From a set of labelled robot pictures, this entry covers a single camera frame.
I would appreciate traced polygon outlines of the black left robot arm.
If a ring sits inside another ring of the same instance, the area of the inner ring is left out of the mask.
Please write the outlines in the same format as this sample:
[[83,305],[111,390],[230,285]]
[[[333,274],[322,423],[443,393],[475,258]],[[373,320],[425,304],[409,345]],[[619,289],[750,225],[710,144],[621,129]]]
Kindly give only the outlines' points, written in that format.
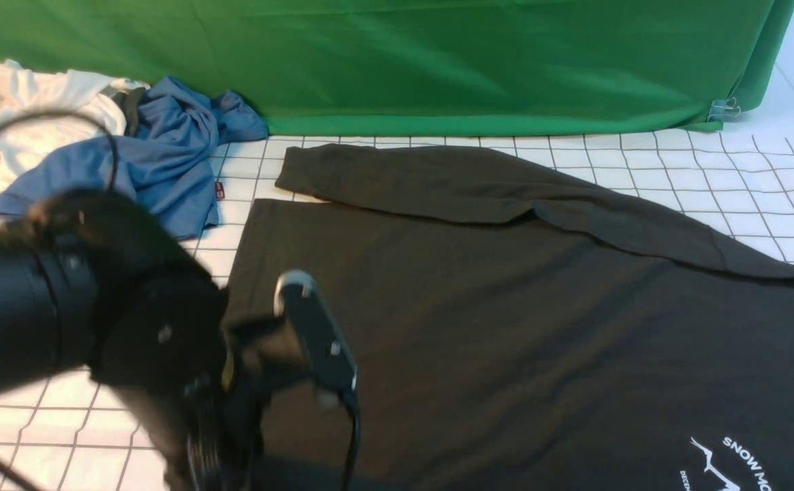
[[226,319],[229,294],[115,192],[75,190],[0,226],[0,393],[86,368],[138,420],[170,490],[260,490],[262,416],[301,375],[296,345],[254,360],[290,320]]

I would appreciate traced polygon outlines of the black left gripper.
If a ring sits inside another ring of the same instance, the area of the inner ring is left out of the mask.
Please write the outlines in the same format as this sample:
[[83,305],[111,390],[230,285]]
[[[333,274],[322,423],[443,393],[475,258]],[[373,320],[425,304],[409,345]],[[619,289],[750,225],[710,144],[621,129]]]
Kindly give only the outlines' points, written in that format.
[[169,355],[167,386],[148,393],[144,423],[172,490],[262,490],[262,419],[307,362],[287,321],[203,327]]

